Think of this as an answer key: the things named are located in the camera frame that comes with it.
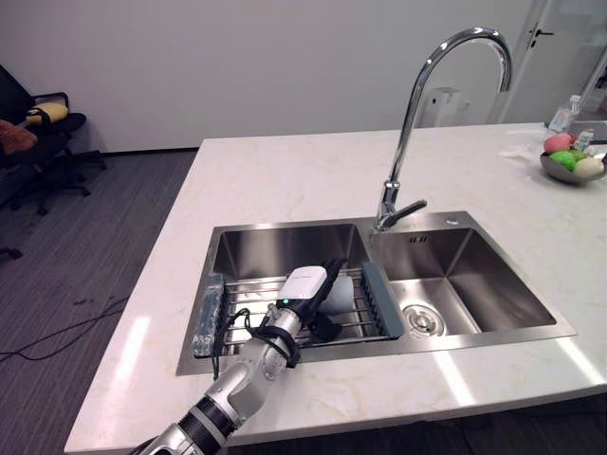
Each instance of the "armrest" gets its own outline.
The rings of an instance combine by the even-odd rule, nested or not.
[[[67,97],[66,92],[55,92],[55,93],[43,93],[42,95],[32,95],[34,100],[38,100],[40,98],[54,98],[60,97],[64,100],[65,107],[69,109],[69,98]]]

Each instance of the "faucet handle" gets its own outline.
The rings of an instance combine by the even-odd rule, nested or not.
[[[418,211],[420,209],[423,209],[427,205],[428,205],[428,201],[426,199],[420,199],[418,201],[415,201],[412,204],[410,204],[409,206],[405,207],[404,209],[396,211],[392,215],[388,216],[385,219],[385,221],[382,223],[382,227],[384,229],[391,228],[392,226],[394,226],[396,224],[396,222],[400,218],[403,218],[403,217],[405,217],[407,215],[410,215],[414,211]]]

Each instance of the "chair wheel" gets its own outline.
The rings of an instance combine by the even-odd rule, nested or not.
[[[9,250],[9,256],[12,259],[19,259],[20,257],[23,256],[23,253],[21,251],[19,251],[18,249],[11,249],[11,250]]]

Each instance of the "gray carpet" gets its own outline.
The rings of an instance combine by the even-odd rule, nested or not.
[[[64,195],[42,218],[33,205],[0,211],[0,351],[94,317],[127,297],[175,200],[193,153],[118,156],[92,171],[82,198]],[[103,319],[50,359],[0,363],[0,453],[63,453],[67,435],[119,316]],[[27,350],[44,355],[84,327]],[[604,454],[605,395],[516,412],[255,446],[254,454]]]
[[[117,156],[90,170],[77,192],[0,211],[2,243],[24,257],[0,259],[0,351],[95,317],[127,297],[192,164],[194,153]],[[119,315],[103,319],[74,346],[39,362],[0,363],[0,453],[63,453],[78,409]],[[44,355],[84,327],[27,351]]]

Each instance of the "plastic bottle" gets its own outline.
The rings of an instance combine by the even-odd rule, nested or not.
[[[572,95],[569,102],[557,109],[556,114],[548,125],[548,129],[553,133],[566,133],[569,125],[573,123],[579,114],[579,95]]]
[[[590,141],[595,135],[595,130],[593,128],[588,128],[581,133],[579,133],[578,140],[573,144],[574,149],[578,150],[586,150],[586,148],[590,145]]]

